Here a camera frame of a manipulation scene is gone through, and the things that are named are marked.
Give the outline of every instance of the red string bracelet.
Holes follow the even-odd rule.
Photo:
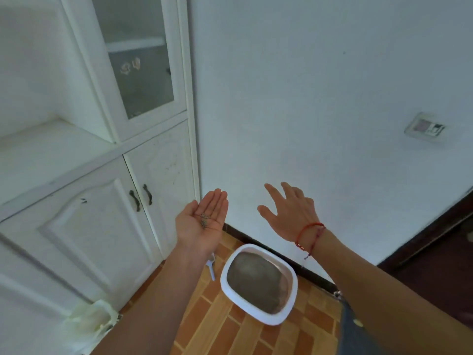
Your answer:
[[[316,238],[314,239],[314,242],[312,243],[311,247],[310,247],[310,251],[306,250],[302,245],[299,244],[299,239],[300,239],[300,236],[302,235],[302,233],[304,233],[304,231],[309,228],[309,227],[313,227],[313,226],[320,226],[321,228],[318,229],[317,233],[316,233]],[[307,257],[305,257],[305,259],[307,259],[312,251],[314,250],[314,246],[316,245],[316,241],[318,238],[320,238],[320,236],[322,235],[323,231],[325,230],[325,225],[323,223],[319,223],[319,222],[316,222],[316,223],[310,223],[308,225],[306,225],[304,228],[302,228],[302,230],[299,232],[297,238],[296,238],[296,241],[295,241],[295,244],[296,246],[299,248],[299,249],[302,249],[303,251],[305,252],[308,252],[309,254],[307,255]]]

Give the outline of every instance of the dark baseboard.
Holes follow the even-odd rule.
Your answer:
[[[266,245],[258,242],[257,240],[254,240],[250,236],[248,236],[245,233],[239,231],[238,229],[235,229],[231,225],[225,223],[225,226],[223,227],[223,229],[228,234],[230,234],[232,237],[242,241],[243,243],[255,244],[255,245],[257,245],[257,246],[259,246],[263,249],[266,249],[267,251],[273,253],[275,256],[280,257],[282,260],[287,262],[294,269],[294,271],[296,272],[297,275],[303,277],[304,279],[309,280],[311,283],[314,283],[316,286],[326,290],[330,294],[333,294],[334,292],[336,292],[338,290],[334,283],[332,283],[332,282],[322,278],[320,275],[317,275],[316,273],[311,272],[310,270],[302,267],[302,265],[296,263],[295,261],[289,259],[288,257],[286,257],[282,254],[279,254],[278,252],[272,250],[271,248],[269,248]]]
[[[403,244],[393,254],[378,264],[388,274],[403,266],[413,256],[427,246],[448,234],[455,226],[473,214],[473,191],[469,191],[463,199],[453,205],[414,238]]]

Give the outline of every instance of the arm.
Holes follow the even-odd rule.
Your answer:
[[[260,205],[258,211],[282,238],[294,242],[307,224],[319,222],[314,201],[283,182],[286,199],[265,185],[278,215]],[[310,249],[315,227],[299,243]],[[395,354],[471,354],[473,332],[381,269],[365,261],[325,230],[311,255],[335,281],[370,334]]]
[[[227,193],[219,189],[184,208],[163,270],[92,355],[169,354],[205,262],[220,242],[227,210]]]

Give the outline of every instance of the cabinet door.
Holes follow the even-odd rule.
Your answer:
[[[62,4],[121,140],[186,109],[177,0]]]
[[[0,354],[71,354],[61,324],[85,304],[0,241]]]
[[[87,298],[120,309],[163,260],[136,202],[120,157],[3,221],[0,232]]]
[[[168,257],[177,241],[174,219],[195,199],[187,122],[132,149],[125,160],[161,252]]]

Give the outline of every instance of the left hand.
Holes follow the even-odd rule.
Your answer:
[[[222,238],[227,212],[227,192],[218,188],[208,192],[200,203],[192,201],[187,204],[175,220],[176,247],[197,256],[200,261],[207,261]]]

